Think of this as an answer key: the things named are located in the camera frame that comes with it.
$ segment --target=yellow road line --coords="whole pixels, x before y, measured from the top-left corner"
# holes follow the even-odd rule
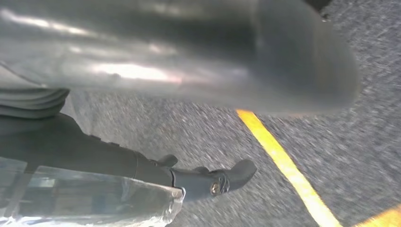
[[[282,146],[252,112],[237,110],[238,116],[249,128],[279,170],[290,181],[316,223],[321,227],[341,227],[339,221],[324,204],[304,175],[284,151]]]
[[[354,227],[401,227],[401,205]]]

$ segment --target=bolt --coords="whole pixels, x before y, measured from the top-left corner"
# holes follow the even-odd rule
[[[210,192],[212,193],[212,195],[218,195],[220,193],[220,183],[214,182],[210,187]]]

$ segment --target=motorcycle exhaust pipe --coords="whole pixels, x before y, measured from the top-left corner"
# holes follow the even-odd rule
[[[358,85],[348,47],[301,0],[0,4],[0,88],[120,89],[287,114],[347,106]]]

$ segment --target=pavement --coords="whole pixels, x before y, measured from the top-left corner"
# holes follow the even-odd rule
[[[362,92],[331,115],[257,114],[339,222],[350,227],[401,203],[401,1],[333,0],[323,14],[359,63]],[[170,227],[317,226],[235,110],[132,93],[73,90],[64,113],[84,132],[179,167],[252,159],[242,190],[186,204]]]

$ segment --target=clear plastic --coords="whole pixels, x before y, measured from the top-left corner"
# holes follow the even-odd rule
[[[127,177],[0,158],[0,226],[164,227],[181,210],[180,189]]]

